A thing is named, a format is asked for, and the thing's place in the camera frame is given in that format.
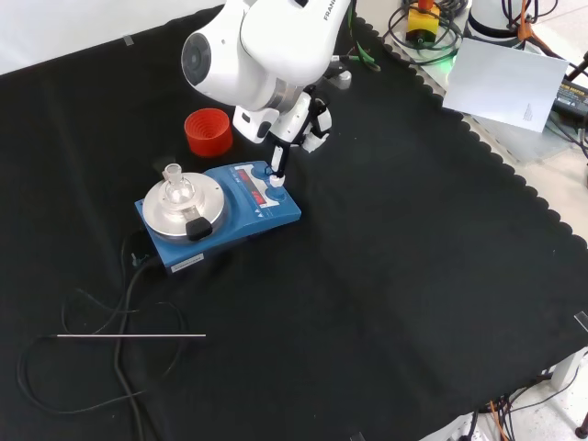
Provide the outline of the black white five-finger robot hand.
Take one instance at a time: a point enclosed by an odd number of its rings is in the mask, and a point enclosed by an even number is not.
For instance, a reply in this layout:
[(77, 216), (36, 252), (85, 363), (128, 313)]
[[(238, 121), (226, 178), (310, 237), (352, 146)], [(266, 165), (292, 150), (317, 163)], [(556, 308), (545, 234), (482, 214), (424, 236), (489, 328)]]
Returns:
[(281, 115), (270, 129), (275, 146), (269, 174), (271, 188), (284, 185), (292, 146), (299, 146), (307, 153), (312, 153), (330, 136), (333, 122), (328, 104), (327, 96), (316, 85), (309, 85), (303, 89), (294, 107)]

